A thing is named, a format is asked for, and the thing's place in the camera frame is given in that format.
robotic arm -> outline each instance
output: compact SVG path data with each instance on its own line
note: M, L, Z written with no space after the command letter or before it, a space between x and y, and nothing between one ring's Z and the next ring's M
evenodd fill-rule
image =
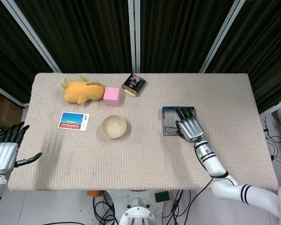
M248 184L238 185L224 169L209 143L203 139L203 129L192 112L186 108L176 110L176 113L180 118L180 121L176 121L177 134L194 143L195 154L202 166L211 177L220 179L212 184L213 194L221 199L236 200L266 210L279 217L281 225L281 187L277 196L271 191Z
M26 130L29 125L21 127L24 122L19 125L13 125L10 129L1 134L0 138L0 201L3 191L7 185L7 175L12 172L14 167L19 167L25 164L36 161L42 153L36 154L34 157L16 161L18 150L23 140Z

green block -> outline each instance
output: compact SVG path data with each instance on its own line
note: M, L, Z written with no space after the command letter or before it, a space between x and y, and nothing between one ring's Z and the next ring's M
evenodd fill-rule
M157 203L168 201L169 199L170 199L170 195L168 191L155 193L155 200Z

cardboard box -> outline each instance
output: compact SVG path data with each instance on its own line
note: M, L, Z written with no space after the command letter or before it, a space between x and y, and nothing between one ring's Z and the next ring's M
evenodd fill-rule
M23 109L0 96L0 128L9 128L21 122Z

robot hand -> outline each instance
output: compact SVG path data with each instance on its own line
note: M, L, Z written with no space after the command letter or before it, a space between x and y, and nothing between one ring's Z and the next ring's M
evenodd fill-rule
M21 145L24 134L29 128L25 126L21 129L24 122L19 125L13 125L10 129L5 132L1 132L0 136L0 201L7 185L7 177L14 167L19 167L28 163L36 161L42 153L36 154L30 159L24 159L16 162L18 148Z
M1 134L0 174L8 174L12 172L14 167L32 163L42 155L42 153L38 153L30 159L24 159L16 162L18 148L22 143L25 132L29 128L29 125L27 125L21 129L23 125L24 122L21 122L19 125L13 125L10 129Z
M203 137L203 129L189 108L176 109L181 121L176 121L177 134L188 142L196 142Z

tin can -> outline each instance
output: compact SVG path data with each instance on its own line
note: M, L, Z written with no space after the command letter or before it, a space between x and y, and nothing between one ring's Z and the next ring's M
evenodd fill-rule
M146 81L135 75L135 74L130 74L128 79L122 84L122 88L124 91L128 92L129 94L133 96L138 96L141 88L144 86Z

